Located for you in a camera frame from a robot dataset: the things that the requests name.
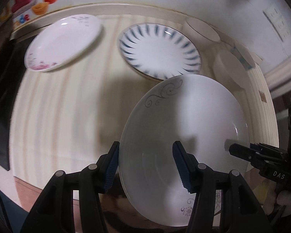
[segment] wall switch panel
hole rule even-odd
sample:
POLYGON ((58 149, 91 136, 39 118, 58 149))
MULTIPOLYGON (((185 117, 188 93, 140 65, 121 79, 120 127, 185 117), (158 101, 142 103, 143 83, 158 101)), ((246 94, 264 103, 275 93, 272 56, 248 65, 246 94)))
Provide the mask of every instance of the wall switch panel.
POLYGON ((264 13, 272 23, 281 17, 281 13, 274 3, 264 10, 264 13))
POLYGON ((291 32, 287 26, 285 19, 283 18, 279 9, 274 3, 272 3, 266 10, 264 10, 264 14, 272 23, 273 27, 275 28, 282 41, 285 41, 287 37, 291 36, 291 32))

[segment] white plate with gray swirl pattern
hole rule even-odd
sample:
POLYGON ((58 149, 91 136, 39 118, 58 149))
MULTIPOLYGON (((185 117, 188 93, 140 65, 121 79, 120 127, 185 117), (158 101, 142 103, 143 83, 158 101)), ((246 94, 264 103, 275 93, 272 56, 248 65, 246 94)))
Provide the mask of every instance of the white plate with gray swirl pattern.
MULTIPOLYGON (((250 146, 241 106, 220 83, 186 74, 164 80, 137 103, 122 133, 119 173, 134 208, 149 220, 166 226, 188 225, 195 194, 182 185, 172 156, 181 141, 188 153, 215 171, 248 163, 230 155, 232 143, 250 146)), ((215 214, 221 209, 216 195, 215 214)))
POLYGON ((118 47, 133 68, 158 80, 198 74, 201 68, 201 57, 193 43, 165 25, 132 25, 120 34, 118 47))

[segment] white plate with blue stripes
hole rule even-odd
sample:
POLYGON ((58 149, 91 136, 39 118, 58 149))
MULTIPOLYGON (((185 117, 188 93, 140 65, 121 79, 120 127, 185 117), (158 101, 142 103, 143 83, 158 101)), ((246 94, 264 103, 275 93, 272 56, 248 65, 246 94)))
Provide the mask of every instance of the white plate with blue stripes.
POLYGON ((201 68, 201 57, 194 44, 165 25, 132 25, 120 34, 118 47, 133 68, 158 80, 198 74, 201 68))

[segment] white plate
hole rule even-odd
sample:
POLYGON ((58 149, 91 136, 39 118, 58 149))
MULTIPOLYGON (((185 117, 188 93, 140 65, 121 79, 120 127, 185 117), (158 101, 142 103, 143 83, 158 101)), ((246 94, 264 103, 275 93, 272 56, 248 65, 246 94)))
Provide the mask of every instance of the white plate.
POLYGON ((241 62, 241 64, 244 66, 246 70, 255 68, 255 61, 253 60, 247 48, 241 45, 240 43, 235 42, 234 47, 231 49, 230 52, 236 58, 238 58, 238 60, 241 62))
POLYGON ((213 63, 213 73, 217 82, 230 92, 246 89, 250 78, 240 61, 228 50, 220 50, 213 63))
POLYGON ((31 42, 25 54, 25 66, 44 72, 65 65, 97 38, 101 28, 101 20, 92 15, 62 18, 31 42))
POLYGON ((158 80, 197 74, 201 68, 201 58, 193 43, 165 25, 132 25, 120 34, 118 47, 133 68, 158 80))
POLYGON ((232 143, 249 146, 249 135, 243 111, 225 87, 192 74, 156 85, 127 120, 119 171, 135 209, 167 226, 187 225, 195 198, 183 187, 172 156, 176 140, 213 170, 244 175, 247 168, 228 152, 232 143))

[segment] black appliance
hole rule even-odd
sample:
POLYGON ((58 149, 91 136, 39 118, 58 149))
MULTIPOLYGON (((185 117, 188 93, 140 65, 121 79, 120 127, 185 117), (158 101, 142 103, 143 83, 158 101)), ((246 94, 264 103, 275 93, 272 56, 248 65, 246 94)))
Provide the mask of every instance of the black appliance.
POLYGON ((12 39, 0 52, 0 165, 6 170, 9 163, 9 132, 14 101, 26 71, 24 57, 34 36, 16 43, 12 39))

